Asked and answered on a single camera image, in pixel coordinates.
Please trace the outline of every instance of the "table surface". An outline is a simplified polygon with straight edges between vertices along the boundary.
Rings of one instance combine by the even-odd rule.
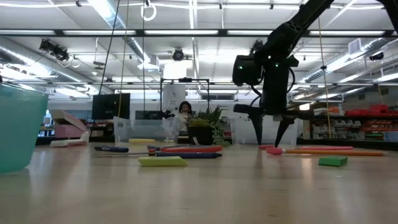
[[[27,168],[1,174],[0,223],[397,223],[398,154],[336,168],[231,146],[186,167],[140,167],[90,158],[98,145],[37,147]]]

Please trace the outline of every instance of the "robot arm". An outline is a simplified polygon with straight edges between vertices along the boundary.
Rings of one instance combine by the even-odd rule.
[[[398,31],[398,0],[377,0],[386,11]],[[330,7],[333,0],[309,0],[300,7],[298,13],[289,21],[274,30],[268,41],[254,55],[238,55],[233,68],[233,81],[237,86],[246,83],[254,86],[264,81],[260,108],[248,105],[235,105],[234,111],[247,113],[256,130],[257,141],[261,143],[262,116],[280,115],[278,135],[275,146],[279,144],[285,130],[294,118],[310,119],[313,114],[303,111],[287,110],[287,83],[289,70],[297,67],[299,61],[289,56],[308,27]]]

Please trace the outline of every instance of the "yellow foam block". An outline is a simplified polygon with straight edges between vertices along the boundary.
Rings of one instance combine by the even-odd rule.
[[[186,166],[187,162],[179,156],[149,157],[138,158],[141,166]]]
[[[129,139],[129,143],[153,143],[155,139]]]

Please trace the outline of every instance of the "person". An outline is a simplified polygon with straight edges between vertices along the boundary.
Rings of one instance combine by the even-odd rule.
[[[187,101],[180,104],[177,118],[180,120],[180,134],[187,134],[187,123],[192,116],[192,106]]]

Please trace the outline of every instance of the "green plant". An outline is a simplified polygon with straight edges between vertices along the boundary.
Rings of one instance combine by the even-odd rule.
[[[213,134],[213,144],[228,147],[229,142],[225,141],[223,134],[224,121],[220,120],[223,109],[217,106],[214,110],[207,109],[205,112],[200,111],[190,121],[191,127],[211,127]]]

